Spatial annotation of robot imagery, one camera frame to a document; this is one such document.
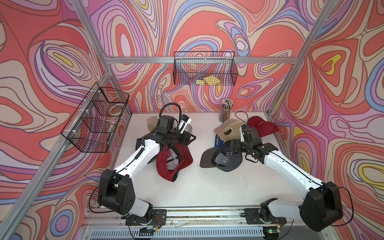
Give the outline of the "dark red cap front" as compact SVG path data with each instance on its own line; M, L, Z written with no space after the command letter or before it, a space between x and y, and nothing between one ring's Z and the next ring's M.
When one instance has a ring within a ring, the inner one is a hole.
M188 146L174 143L172 147L166 147L156 157L158 174L169 182L175 182L179 172L193 163L193 157Z

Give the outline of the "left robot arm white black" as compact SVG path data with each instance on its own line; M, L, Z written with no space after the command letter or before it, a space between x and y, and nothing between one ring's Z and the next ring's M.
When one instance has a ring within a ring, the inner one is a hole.
M151 161L158 174L174 182L179 172L193 163L188 148L196 137L187 131L191 119L182 115L158 117L157 125L141 138L141 145L120 166L105 170L100 178L98 204L120 215L151 216L152 205L136 196L133 180Z

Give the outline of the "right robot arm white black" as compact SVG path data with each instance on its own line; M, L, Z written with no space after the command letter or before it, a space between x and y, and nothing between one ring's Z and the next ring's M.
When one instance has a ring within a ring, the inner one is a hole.
M239 140L228 142L231 153L251 156L283 177L301 195L302 200L283 202L271 198L261 203L260 219L271 222L288 218L304 222L311 230L320 232L344 216L340 188L333 182L325 183L291 162L271 143L263 143L255 128L242 129Z

